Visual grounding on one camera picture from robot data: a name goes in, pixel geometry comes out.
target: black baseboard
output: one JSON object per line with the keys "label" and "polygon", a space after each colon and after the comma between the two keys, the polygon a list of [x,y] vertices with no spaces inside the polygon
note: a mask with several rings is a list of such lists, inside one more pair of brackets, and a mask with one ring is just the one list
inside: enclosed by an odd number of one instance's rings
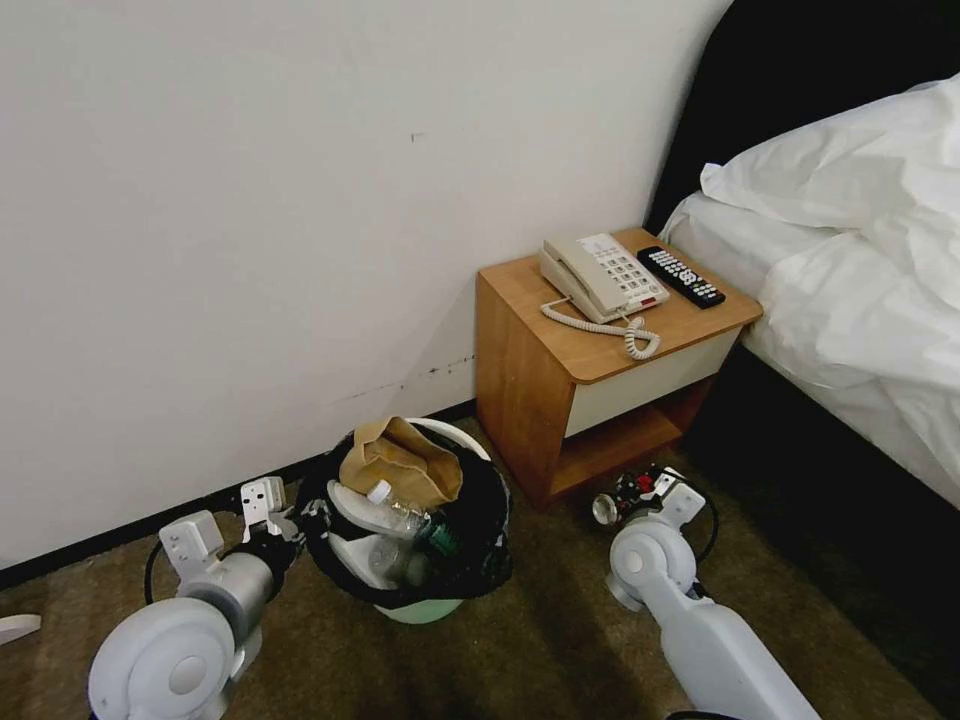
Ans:
{"label": "black baseboard", "polygon": [[[458,405],[431,413],[428,417],[442,420],[443,422],[455,422],[473,415],[475,409],[476,401],[467,400]],[[67,565],[71,565],[93,555],[112,550],[115,547],[132,542],[133,540],[139,540],[148,535],[156,535],[164,525],[179,517],[195,513],[199,510],[210,510],[211,512],[227,510],[236,512],[240,508],[240,487],[244,483],[255,480],[257,477],[263,477],[264,475],[278,475],[283,478],[284,482],[295,482],[303,477],[311,463],[315,462],[321,455],[322,453],[293,463],[292,465],[287,465],[279,470],[262,473],[243,482],[239,482],[236,485],[218,490],[210,495],[190,500],[176,507],[163,510],[155,515],[150,515],[149,517],[136,520],[127,525],[108,530],[105,533],[94,535],[86,540],[81,540],[72,545],[53,550],[39,557],[26,560],[8,568],[3,568],[0,570],[0,590],[6,590],[7,588],[20,585],[28,580],[46,575],[54,570],[59,570],[62,567],[66,567]]]}

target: trash can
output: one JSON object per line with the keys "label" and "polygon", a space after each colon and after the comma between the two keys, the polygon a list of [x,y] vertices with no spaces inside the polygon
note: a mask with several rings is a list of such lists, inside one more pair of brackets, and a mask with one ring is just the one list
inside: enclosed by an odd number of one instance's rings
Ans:
{"label": "trash can", "polygon": [[[327,542],[328,531],[338,534],[357,530],[345,528],[347,521],[339,515],[327,494],[327,481],[336,478],[340,462],[353,443],[347,435],[311,468],[297,496],[301,513],[313,508],[315,514],[302,524],[307,548],[317,566],[341,589],[369,602],[378,611],[397,622],[425,624],[446,617],[465,599],[479,597],[502,585],[512,573],[507,548],[511,498],[506,483],[490,456],[474,438],[449,423],[430,418],[408,418],[428,439],[457,455],[463,472],[460,496],[444,506],[451,520],[469,517],[468,552],[462,565],[435,578],[422,588],[380,590],[355,577],[340,562]],[[480,521],[473,519],[480,516]]]}

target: black trash bag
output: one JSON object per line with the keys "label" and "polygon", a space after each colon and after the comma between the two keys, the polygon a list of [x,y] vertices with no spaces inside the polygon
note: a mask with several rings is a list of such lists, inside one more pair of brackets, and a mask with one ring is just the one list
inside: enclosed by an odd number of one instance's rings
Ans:
{"label": "black trash bag", "polygon": [[[327,542],[332,531],[345,540],[371,535],[337,511],[327,493],[327,482],[336,480],[340,463],[353,447],[353,433],[311,465],[297,493],[295,512],[306,535],[307,549],[317,567],[337,586],[364,602],[393,610],[421,600],[469,599],[486,595],[505,583],[513,572],[507,548],[507,525],[513,500],[494,464],[429,428],[417,426],[431,442],[457,456],[463,472],[459,497],[443,505],[451,529],[462,547],[454,560],[436,569],[420,587],[378,590],[357,578],[340,562]],[[319,500],[315,515],[301,515]]]}

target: coiled phone cord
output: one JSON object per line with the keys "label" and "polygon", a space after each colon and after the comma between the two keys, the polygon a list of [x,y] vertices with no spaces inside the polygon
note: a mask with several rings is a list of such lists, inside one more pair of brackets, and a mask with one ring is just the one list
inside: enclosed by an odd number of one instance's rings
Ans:
{"label": "coiled phone cord", "polygon": [[[553,309],[553,305],[558,305],[562,302],[567,302],[570,298],[563,298],[562,300],[555,300],[552,303],[544,303],[540,306],[540,312],[546,315],[551,320],[556,320],[558,323],[568,325],[577,330],[586,330],[587,332],[595,332],[600,335],[623,335],[623,342],[627,346],[627,355],[632,357],[634,360],[646,360],[647,358],[653,357],[654,353],[657,352],[657,349],[660,347],[660,336],[656,333],[652,333],[649,330],[643,330],[643,316],[637,315],[633,320],[630,320],[626,315],[621,315],[626,322],[626,327],[619,327],[617,325],[599,325],[597,323],[588,322],[586,320],[580,320],[579,318],[570,317],[569,315],[564,315],[563,313],[557,312]],[[647,341],[647,346],[643,350],[638,350],[636,345],[636,338]]]}

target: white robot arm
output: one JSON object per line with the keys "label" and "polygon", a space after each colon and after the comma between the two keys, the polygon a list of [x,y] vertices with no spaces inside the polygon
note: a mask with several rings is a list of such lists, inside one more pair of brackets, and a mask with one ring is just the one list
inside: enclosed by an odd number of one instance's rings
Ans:
{"label": "white robot arm", "polygon": [[244,544],[223,559],[208,511],[160,530],[177,597],[147,605],[100,646],[87,694],[98,720],[217,720],[260,651],[260,618],[303,537],[283,512],[279,478],[241,488]]}
{"label": "white robot arm", "polygon": [[[654,493],[662,508],[639,511],[610,548],[607,585],[627,608],[646,607],[660,625],[670,668],[699,710],[737,720],[819,720],[750,626],[713,600],[691,597],[697,564],[680,534],[704,498],[666,468]],[[595,515],[603,517],[595,503]]]}

